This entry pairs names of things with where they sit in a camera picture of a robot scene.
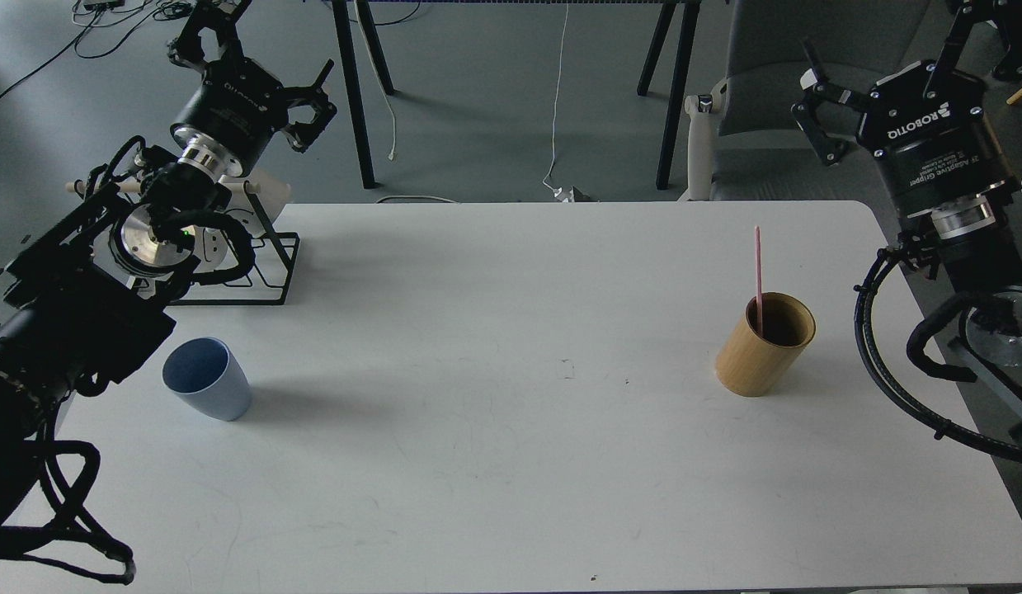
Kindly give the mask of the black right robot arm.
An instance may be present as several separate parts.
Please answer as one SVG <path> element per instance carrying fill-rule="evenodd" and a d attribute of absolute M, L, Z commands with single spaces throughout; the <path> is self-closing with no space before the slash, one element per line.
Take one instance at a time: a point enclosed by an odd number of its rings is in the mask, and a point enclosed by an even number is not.
<path fill-rule="evenodd" d="M 791 113 L 825 164 L 838 162 L 847 145 L 828 138 L 817 107 L 830 102 L 860 113 L 857 143 L 875 158 L 902 226 L 896 247 L 880 249 L 856 286 L 856 342 L 866 371 L 936 439 L 949 437 L 1022 464 L 1022 422 L 1009 443 L 930 410 L 892 376 L 873 329 L 874 301 L 893 267 L 929 278 L 945 270 L 953 296 L 911 331 L 907 358 L 936 379 L 982 381 L 1022 421 L 1022 387 L 1007 373 L 1022 367 L 1022 258 L 1005 213 L 1022 184 L 983 109 L 986 84 L 957 68 L 973 27 L 992 22 L 1005 51 L 992 76 L 1022 80 L 1022 1 L 951 1 L 948 7 L 954 22 L 940 56 L 907 65 L 865 92 L 833 83 L 804 39 L 809 68 Z"/>

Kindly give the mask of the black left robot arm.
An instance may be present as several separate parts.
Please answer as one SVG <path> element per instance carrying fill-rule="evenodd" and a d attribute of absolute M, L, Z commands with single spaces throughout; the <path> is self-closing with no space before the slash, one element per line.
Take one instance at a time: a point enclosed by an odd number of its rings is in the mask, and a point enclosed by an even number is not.
<path fill-rule="evenodd" d="M 51 565 L 108 584 L 136 578 L 133 550 L 86 510 L 101 455 L 59 440 L 74 395 L 122 383 L 174 331 L 172 305 L 195 286 L 236 285 L 259 272 L 258 248 L 284 264 L 271 304 L 284 304 L 299 253 L 277 233 L 251 173 L 274 135 L 306 151 L 336 116 L 323 64 L 289 87 L 243 53 L 236 25 L 247 1 L 198 1 L 168 46 L 201 82 L 172 123 L 171 152 L 135 135 L 73 183 L 80 204 L 5 272 L 0 324 L 0 560 Z"/>

